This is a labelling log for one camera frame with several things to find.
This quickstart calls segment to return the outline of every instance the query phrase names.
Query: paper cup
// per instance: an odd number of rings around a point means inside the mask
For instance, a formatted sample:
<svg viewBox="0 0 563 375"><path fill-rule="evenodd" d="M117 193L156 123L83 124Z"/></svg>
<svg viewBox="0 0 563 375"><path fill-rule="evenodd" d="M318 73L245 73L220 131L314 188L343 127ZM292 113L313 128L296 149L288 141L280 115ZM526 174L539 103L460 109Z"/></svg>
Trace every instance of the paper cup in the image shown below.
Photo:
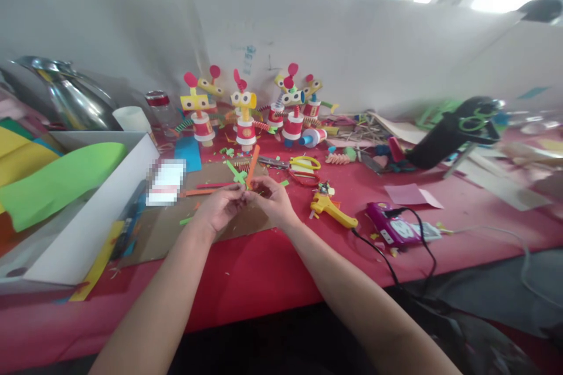
<svg viewBox="0 0 563 375"><path fill-rule="evenodd" d="M151 124L141 107L121 107L112 114L125 132L152 133Z"/></svg>

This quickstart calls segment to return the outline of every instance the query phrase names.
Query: blue paper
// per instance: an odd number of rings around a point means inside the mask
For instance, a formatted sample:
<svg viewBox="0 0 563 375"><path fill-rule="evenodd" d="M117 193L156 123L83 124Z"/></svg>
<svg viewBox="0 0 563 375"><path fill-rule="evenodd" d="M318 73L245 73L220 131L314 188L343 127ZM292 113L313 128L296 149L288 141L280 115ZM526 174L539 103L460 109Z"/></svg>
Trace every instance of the blue paper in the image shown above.
<svg viewBox="0 0 563 375"><path fill-rule="evenodd" d="M47 142L45 142L43 139L37 138L33 140L36 144L39 144L41 146L44 146L47 149L50 149L51 151L53 151L56 155L58 156L63 156L64 154L60 151L57 151L56 149L54 149L52 146L50 146Z"/></svg>
<svg viewBox="0 0 563 375"><path fill-rule="evenodd" d="M174 159L186 160L186 173L201 170L198 141L194 137L181 138L176 142Z"/></svg>
<svg viewBox="0 0 563 375"><path fill-rule="evenodd" d="M523 95L518 97L519 100L527 100L529 98L534 98L536 95L541 94L542 92L548 90L551 87L536 87L532 88L530 91L526 92Z"/></svg>

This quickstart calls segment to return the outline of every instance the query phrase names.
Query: pink paper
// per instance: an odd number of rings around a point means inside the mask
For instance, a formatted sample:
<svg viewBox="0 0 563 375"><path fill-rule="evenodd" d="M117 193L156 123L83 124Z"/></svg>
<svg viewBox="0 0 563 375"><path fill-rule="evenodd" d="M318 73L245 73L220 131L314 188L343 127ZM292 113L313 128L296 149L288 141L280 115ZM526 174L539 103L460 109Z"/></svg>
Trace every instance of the pink paper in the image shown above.
<svg viewBox="0 0 563 375"><path fill-rule="evenodd" d="M384 186L387 194L397 205L416 205L427 203L434 208L444 208L427 190L419 189L416 183L402 186Z"/></svg>

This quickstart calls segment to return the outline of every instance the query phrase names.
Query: dark fabric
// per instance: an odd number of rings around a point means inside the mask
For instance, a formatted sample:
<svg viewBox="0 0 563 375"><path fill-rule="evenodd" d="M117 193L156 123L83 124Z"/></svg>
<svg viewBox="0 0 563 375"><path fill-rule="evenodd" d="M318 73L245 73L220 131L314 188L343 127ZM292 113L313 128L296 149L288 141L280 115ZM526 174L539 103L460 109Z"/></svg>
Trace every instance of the dark fabric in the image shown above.
<svg viewBox="0 0 563 375"><path fill-rule="evenodd" d="M170 375L374 374L362 347L326 304L184 336Z"/></svg>

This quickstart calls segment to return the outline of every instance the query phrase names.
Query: orange craft stick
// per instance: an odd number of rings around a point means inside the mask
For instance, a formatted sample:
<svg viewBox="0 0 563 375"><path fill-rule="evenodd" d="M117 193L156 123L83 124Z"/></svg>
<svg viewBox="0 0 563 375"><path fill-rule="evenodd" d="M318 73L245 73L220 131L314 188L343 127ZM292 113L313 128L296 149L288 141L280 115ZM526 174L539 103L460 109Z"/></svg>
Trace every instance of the orange craft stick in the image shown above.
<svg viewBox="0 0 563 375"><path fill-rule="evenodd" d="M246 186L250 190L252 190L252 187L250 187L250 182L252 181L252 176L254 175L254 167L256 167L256 163L258 162L259 152L260 152L260 145L256 144L256 146L254 147L254 155L252 155L252 161L250 161L250 169L248 170L248 177L246 178Z"/></svg>
<svg viewBox="0 0 563 375"><path fill-rule="evenodd" d="M180 193L181 197L195 196L195 195L210 195L217 189L195 189L195 190L185 190Z"/></svg>

